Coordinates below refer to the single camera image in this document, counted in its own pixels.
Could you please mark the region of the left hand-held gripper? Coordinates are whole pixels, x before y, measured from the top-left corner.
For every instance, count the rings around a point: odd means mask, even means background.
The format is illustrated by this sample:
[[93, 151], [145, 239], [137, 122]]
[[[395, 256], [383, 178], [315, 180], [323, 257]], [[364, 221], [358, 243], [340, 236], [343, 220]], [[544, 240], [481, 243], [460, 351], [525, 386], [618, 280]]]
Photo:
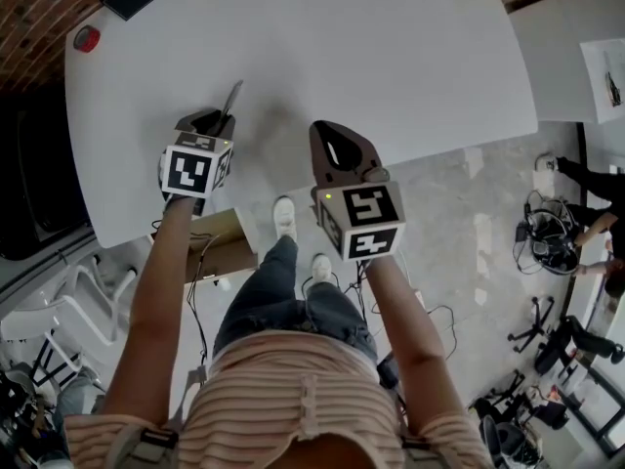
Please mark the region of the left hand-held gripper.
[[224, 185], [233, 154], [231, 109], [242, 86], [242, 79], [233, 85], [222, 109], [206, 108], [178, 121], [176, 141], [159, 161], [159, 186], [166, 204], [190, 197], [195, 200], [194, 212], [202, 214], [211, 194]]

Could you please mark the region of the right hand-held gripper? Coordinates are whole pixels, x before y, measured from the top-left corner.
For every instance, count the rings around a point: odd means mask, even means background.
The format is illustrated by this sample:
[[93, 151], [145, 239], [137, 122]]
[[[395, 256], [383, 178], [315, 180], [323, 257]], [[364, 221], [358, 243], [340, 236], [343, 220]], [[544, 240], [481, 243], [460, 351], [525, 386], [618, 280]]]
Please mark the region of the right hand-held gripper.
[[395, 254], [406, 226], [398, 183], [374, 145], [327, 120], [310, 128], [313, 210], [345, 262]]

